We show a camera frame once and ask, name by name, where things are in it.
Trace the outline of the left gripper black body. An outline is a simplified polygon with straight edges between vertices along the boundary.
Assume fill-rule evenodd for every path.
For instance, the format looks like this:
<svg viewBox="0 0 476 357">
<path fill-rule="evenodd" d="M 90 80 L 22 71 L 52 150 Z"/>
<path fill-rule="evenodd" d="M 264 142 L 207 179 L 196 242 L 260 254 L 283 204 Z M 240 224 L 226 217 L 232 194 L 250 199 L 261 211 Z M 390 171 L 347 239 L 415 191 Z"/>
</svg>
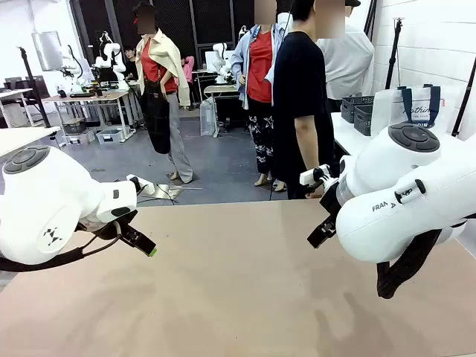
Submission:
<svg viewBox="0 0 476 357">
<path fill-rule="evenodd" d="M 115 239 L 117 235 L 120 234 L 120 238 L 124 241 L 136 241 L 138 238 L 138 231 L 130 225 L 130 222 L 137 214 L 138 211 L 133 210 L 122 216 L 115 217 L 108 223 L 92 222 L 87 219 L 81 219 L 77 223 L 77 231 L 92 232 L 103 240 Z"/>
</svg>

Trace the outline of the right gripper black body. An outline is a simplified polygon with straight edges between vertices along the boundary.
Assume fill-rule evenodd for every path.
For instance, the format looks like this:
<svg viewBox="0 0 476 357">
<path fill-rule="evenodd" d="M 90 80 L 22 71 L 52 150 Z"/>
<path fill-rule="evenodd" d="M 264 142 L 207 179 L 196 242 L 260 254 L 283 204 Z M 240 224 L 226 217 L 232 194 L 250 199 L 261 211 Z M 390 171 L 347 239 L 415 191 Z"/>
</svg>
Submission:
<svg viewBox="0 0 476 357">
<path fill-rule="evenodd" d="M 321 206 L 329 213 L 328 221 L 335 224 L 338 212 L 341 209 L 341 204 L 338 202 L 336 190 L 338 188 L 338 179 L 327 179 L 324 186 L 324 194 L 321 197 Z"/>
</svg>

